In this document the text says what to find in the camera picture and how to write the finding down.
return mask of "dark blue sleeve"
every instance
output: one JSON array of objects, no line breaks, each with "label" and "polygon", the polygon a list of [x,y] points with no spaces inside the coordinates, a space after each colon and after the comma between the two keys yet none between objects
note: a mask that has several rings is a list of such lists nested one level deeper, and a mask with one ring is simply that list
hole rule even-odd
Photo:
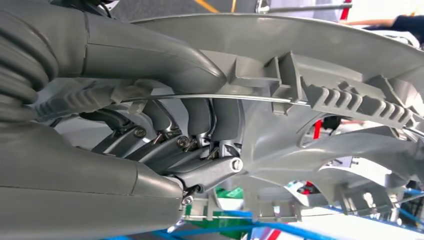
[{"label": "dark blue sleeve", "polygon": [[419,34],[424,32],[424,15],[398,16],[390,28],[393,31]]}]

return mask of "screw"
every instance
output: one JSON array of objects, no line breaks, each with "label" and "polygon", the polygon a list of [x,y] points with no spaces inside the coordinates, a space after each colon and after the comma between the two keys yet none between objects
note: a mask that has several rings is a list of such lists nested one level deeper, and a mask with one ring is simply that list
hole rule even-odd
[{"label": "screw", "polygon": [[134,136],[136,136],[137,138],[144,138],[146,134],[146,130],[141,126],[137,127],[137,129],[134,131]]},{"label": "screw", "polygon": [[182,199],[182,205],[183,206],[185,206],[185,205],[189,205],[189,204],[191,204],[192,202],[193,202],[193,200],[194,200],[194,197],[193,196],[186,196],[186,197],[184,197],[183,199]]},{"label": "screw", "polygon": [[177,140],[176,140],[176,144],[178,145],[178,147],[180,148],[185,148],[189,145],[190,141],[189,138],[186,136],[180,136]]},{"label": "screw", "polygon": [[243,169],[243,161],[239,158],[234,159],[231,163],[231,169],[235,173],[240,172]]}]

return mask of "metal rod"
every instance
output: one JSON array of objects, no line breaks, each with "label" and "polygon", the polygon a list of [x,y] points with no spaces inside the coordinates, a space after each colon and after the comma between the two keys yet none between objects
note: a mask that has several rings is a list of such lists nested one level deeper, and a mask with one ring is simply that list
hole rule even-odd
[{"label": "metal rod", "polygon": [[173,236],[186,236],[186,235],[196,235],[196,234],[207,234],[207,233],[215,233],[215,232],[228,232],[228,231],[244,231],[250,230],[256,227],[268,227],[273,229],[278,229],[280,231],[300,236],[310,240],[335,240],[335,238],[330,236],[325,236],[316,232],[312,232],[303,228],[299,228],[289,224],[281,224],[281,223],[267,223],[267,222],[256,222],[250,225],[245,226],[227,226],[227,227],[218,227],[218,228],[205,228],[205,229],[195,229],[195,230],[182,230],[172,232]]},{"label": "metal rod", "polygon": [[292,102],[287,98],[277,98],[268,96],[250,96],[250,95],[238,95],[238,94],[166,94],[166,95],[150,95],[150,96],[138,96],[127,98],[122,103],[137,102],[142,100],[160,100],[160,99],[240,99],[240,100],[251,100],[260,102],[271,102],[271,103],[286,103],[300,106],[310,105],[306,101]]},{"label": "metal rod", "polygon": [[291,7],[279,7],[270,8],[267,13],[287,13],[287,12],[303,12],[303,11],[314,11],[314,10],[337,10],[337,9],[351,9],[352,3],[342,4],[321,4],[314,6],[291,6]]},{"label": "metal rod", "polygon": [[[184,215],[184,219],[205,219],[208,216],[203,215]],[[251,216],[212,216],[213,219],[251,219]],[[296,219],[295,216],[261,216],[259,219],[281,219],[291,220]]]},{"label": "metal rod", "polygon": [[234,13],[236,11],[236,2],[237,0],[232,0],[231,4],[231,12]]},{"label": "metal rod", "polygon": [[420,136],[420,137],[422,137],[422,138],[424,138],[424,132],[422,132],[422,131],[420,131],[420,130],[418,130],[418,129],[415,129],[415,128],[409,128],[409,127],[403,127],[403,129],[406,129],[406,130],[408,130],[408,131],[410,131],[411,133],[413,133],[413,134],[416,134],[416,135],[418,135],[418,136]]}]

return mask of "person's arm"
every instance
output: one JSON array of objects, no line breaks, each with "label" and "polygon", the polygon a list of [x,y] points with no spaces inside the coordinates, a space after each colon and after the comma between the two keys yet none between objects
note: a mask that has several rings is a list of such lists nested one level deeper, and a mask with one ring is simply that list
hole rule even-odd
[{"label": "person's arm", "polygon": [[369,19],[369,20],[362,20],[362,21],[347,21],[347,22],[341,22],[345,25],[373,25],[373,26],[384,26],[384,27],[391,27],[395,23],[395,19]]}]

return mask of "green object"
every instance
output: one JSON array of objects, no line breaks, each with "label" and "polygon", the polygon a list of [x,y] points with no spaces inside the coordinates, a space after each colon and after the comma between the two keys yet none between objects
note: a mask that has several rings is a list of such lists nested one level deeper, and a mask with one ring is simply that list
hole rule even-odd
[{"label": "green object", "polygon": [[[191,206],[187,206],[185,213],[190,214]],[[230,214],[227,214],[222,211],[215,211],[213,212],[214,216],[231,216]],[[202,229],[213,229],[213,228],[224,228],[224,227],[234,227],[234,226],[246,226],[250,225],[251,223],[245,219],[219,219],[214,218],[212,221],[208,221],[207,219],[203,219],[201,221],[187,221],[195,226],[198,226]],[[244,235],[246,235],[247,231],[223,231],[219,234],[226,236],[231,239],[240,240]]]},{"label": "green object", "polygon": [[220,199],[243,199],[243,189],[237,187],[234,190],[227,191],[223,188],[216,188],[216,195]]},{"label": "green object", "polygon": [[[234,190],[228,191],[223,188],[216,188],[216,195],[221,199],[243,199],[243,189],[241,187],[237,187]],[[185,215],[189,216],[191,212],[192,206],[188,205],[185,209]],[[203,215],[207,215],[207,209],[203,210]],[[214,216],[231,216],[222,211],[213,212]],[[198,226],[203,229],[211,229],[211,228],[224,228],[224,227],[234,227],[234,226],[246,226],[250,225],[251,222],[245,219],[219,219],[214,218],[212,221],[208,221],[207,219],[203,219],[201,221],[190,220],[187,221],[195,226]],[[226,231],[220,232],[219,234],[226,236],[228,238],[240,240],[244,235],[246,235],[247,231]]]}]

